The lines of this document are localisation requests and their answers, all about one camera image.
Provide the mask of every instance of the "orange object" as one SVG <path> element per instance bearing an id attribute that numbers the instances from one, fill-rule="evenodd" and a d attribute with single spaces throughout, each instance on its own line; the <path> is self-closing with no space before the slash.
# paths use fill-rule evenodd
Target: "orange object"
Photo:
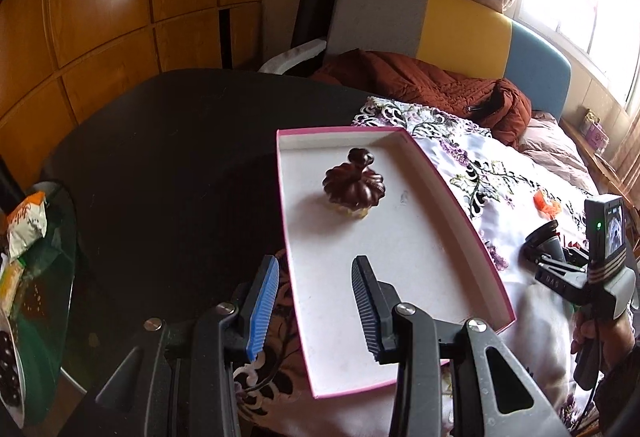
<path id="1" fill-rule="evenodd" d="M 542 190 L 538 190 L 533 195 L 533 204 L 536 205 L 536 210 L 542 213 L 549 220 L 555 219 L 556 215 L 562 211 L 562 205 L 556 200 L 551 200 L 551 202 L 549 202 Z"/>

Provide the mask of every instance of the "blue headboard section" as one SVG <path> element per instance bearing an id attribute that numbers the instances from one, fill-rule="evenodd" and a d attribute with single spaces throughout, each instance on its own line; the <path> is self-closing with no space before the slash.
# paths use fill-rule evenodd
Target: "blue headboard section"
<path id="1" fill-rule="evenodd" d="M 517 22 L 511 28 L 504 77 L 527 94 L 534 110 L 545 110 L 559 120 L 569 91 L 571 64 L 532 30 Z"/>

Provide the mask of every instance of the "brown quilted jacket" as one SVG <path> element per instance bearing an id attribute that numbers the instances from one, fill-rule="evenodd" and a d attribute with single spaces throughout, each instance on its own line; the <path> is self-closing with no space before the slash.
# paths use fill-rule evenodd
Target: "brown quilted jacket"
<path id="1" fill-rule="evenodd" d="M 311 78 L 436 107 L 489 128 L 508 146 L 517 145 L 531 119 L 529 98 L 509 80 L 468 78 L 403 54 L 354 49 L 327 62 Z"/>

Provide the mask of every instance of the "pastry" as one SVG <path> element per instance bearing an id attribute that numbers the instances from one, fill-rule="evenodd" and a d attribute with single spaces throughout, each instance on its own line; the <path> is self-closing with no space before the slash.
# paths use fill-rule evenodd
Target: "pastry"
<path id="1" fill-rule="evenodd" d="M 383 177 L 368 168 L 374 158 L 366 148 L 351 148 L 347 159 L 349 162 L 327 170 L 322 186 L 331 203 L 363 218 L 385 196 Z"/>

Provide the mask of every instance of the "hand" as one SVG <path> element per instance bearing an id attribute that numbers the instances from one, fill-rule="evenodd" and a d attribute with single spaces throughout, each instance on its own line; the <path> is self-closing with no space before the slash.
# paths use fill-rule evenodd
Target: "hand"
<path id="1" fill-rule="evenodd" d="M 574 341 L 571 342 L 571 353 L 576 354 L 589 339 L 595 339 L 596 327 L 593 320 L 585 321 L 584 313 L 578 312 L 575 317 Z M 603 372 L 611 370 L 627 357 L 634 348 L 634 340 L 629 316 L 623 312 L 617 320 L 598 320 L 600 341 L 604 343 L 602 357 Z"/>

